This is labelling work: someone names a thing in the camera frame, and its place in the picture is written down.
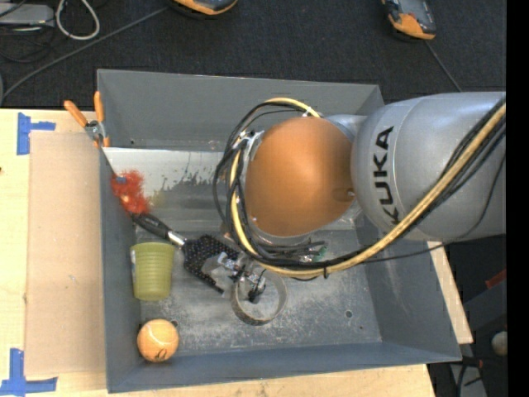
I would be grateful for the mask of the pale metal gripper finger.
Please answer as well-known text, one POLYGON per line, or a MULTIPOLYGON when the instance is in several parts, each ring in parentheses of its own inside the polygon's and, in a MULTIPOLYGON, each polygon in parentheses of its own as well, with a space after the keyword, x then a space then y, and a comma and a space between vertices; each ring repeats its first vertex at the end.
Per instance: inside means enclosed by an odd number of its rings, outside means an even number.
POLYGON ((245 301, 259 303, 265 289, 266 279, 263 273, 250 274, 241 279, 241 296, 245 301))
POLYGON ((236 274, 236 260, 221 252, 207 258, 201 268, 201 272, 209 275, 216 283, 232 280, 236 274))

